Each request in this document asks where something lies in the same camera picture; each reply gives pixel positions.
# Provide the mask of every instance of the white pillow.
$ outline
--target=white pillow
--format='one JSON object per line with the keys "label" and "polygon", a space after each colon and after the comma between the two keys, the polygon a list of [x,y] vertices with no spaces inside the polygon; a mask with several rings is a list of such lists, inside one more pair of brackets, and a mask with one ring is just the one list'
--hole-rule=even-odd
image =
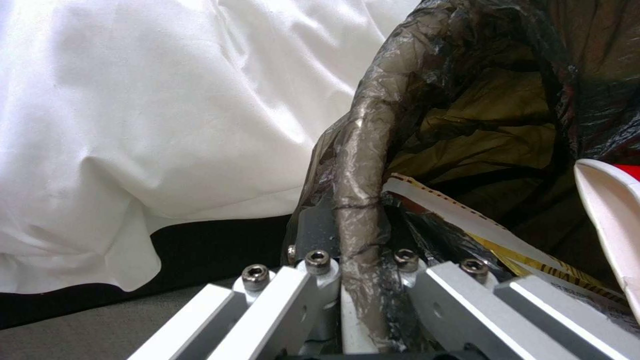
{"label": "white pillow", "polygon": [[291,212],[417,3],[0,1],[0,291],[135,290],[152,231]]}

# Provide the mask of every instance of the hex screw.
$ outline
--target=hex screw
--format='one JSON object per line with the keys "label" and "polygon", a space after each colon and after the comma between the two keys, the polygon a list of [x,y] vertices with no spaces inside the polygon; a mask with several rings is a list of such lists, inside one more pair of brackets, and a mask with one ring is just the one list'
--hole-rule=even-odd
{"label": "hex screw", "polygon": [[460,268],[481,284],[486,282],[489,274],[489,266],[478,259],[464,259],[460,261]]}
{"label": "hex screw", "polygon": [[269,284],[269,280],[269,269],[262,264],[249,265],[242,271],[242,283],[246,290],[263,290]]}
{"label": "hex screw", "polygon": [[289,265],[295,265],[296,264],[297,253],[298,252],[296,251],[295,244],[291,244],[291,245],[289,245],[289,247],[287,247],[287,260],[289,262]]}
{"label": "hex screw", "polygon": [[409,249],[400,249],[394,254],[398,271],[414,272],[418,270],[418,255]]}
{"label": "hex screw", "polygon": [[305,256],[307,272],[312,275],[323,275],[331,270],[331,258],[324,250],[311,250]]}

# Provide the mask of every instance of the plastic bag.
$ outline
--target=plastic bag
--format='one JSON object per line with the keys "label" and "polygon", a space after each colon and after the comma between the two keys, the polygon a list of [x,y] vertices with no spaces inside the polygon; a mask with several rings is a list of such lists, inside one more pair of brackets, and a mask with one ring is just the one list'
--hole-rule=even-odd
{"label": "plastic bag", "polygon": [[378,276],[388,237],[376,224],[391,171],[449,189],[614,283],[571,169],[576,158],[640,162],[638,10],[622,0],[431,0],[389,36],[350,112],[318,141],[285,241],[296,241],[300,211],[332,192],[344,289],[376,346],[389,346]]}

